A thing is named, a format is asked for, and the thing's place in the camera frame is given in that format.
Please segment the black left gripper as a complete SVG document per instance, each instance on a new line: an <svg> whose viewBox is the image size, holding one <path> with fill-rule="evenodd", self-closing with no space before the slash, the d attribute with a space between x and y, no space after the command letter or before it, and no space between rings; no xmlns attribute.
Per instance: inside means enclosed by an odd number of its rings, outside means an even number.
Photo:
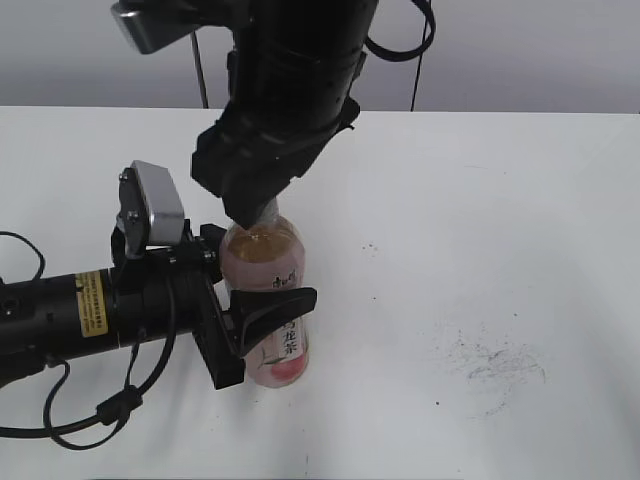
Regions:
<svg viewBox="0 0 640 480"><path fill-rule="evenodd" d="M230 328L214 292L223 279L221 248L227 230L203 224L199 233L184 226L178 245L146 251L129 259L124 237L111 235L114 267L110 270L109 327L119 345L165 338L173 326L190 333L217 390L244 382L246 356L285 324L312 312L317 291L311 287L270 292L232 290Z"/></svg>

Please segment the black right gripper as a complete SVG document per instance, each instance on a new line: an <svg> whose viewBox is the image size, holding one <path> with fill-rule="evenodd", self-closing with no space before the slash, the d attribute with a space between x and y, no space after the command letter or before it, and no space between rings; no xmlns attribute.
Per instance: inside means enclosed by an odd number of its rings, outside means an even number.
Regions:
<svg viewBox="0 0 640 480"><path fill-rule="evenodd" d="M337 117L319 129L277 131L229 105L198 136L191 177L222 198L227 216L248 229L290 180L303 176L329 140L350 128L359 114L359 104L347 98Z"/></svg>

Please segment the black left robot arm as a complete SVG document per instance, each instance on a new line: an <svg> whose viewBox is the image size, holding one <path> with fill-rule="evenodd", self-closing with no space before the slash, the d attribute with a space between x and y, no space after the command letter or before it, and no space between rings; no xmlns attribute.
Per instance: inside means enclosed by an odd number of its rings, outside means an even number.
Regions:
<svg viewBox="0 0 640 480"><path fill-rule="evenodd" d="M215 389L244 381L245 356L286 323L314 310L313 288L234 290L223 309L214 287L222 279L218 253L225 231L206 224L184 231L176 246L136 259L124 236L112 234L110 269L4 284L1 287L1 381L71 360L192 334Z"/></svg>

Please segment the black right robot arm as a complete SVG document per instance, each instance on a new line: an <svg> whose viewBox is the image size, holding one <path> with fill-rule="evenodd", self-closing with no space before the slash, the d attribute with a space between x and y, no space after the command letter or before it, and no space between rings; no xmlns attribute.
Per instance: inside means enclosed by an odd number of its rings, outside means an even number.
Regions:
<svg viewBox="0 0 640 480"><path fill-rule="evenodd" d="M236 224L255 225L267 204L306 174L360 107L351 86L375 1L251 1L233 32L230 99L201 133L191 176L223 201Z"/></svg>

